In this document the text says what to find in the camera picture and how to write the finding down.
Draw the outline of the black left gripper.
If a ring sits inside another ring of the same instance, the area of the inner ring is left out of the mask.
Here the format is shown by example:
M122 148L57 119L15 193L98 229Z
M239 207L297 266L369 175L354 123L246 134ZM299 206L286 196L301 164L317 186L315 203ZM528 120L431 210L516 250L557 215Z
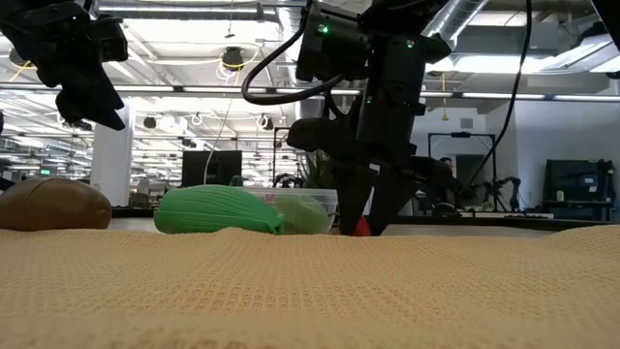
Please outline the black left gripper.
M89 119L112 130L125 128L117 111L122 100L103 69L105 17L90 14L90 1L1 3L1 32L17 54L34 64L67 122Z

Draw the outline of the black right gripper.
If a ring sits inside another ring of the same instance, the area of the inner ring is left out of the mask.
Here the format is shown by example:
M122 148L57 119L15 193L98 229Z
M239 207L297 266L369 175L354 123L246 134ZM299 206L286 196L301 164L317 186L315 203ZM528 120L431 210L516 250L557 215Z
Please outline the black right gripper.
M371 189L371 233L380 236L418 191L418 183L392 168L408 168L417 147L411 143L415 118L424 114L419 101L422 84L369 81L364 87L356 126L345 133L338 159L350 164L385 165L376 179L369 167L338 168L339 228L352 236Z

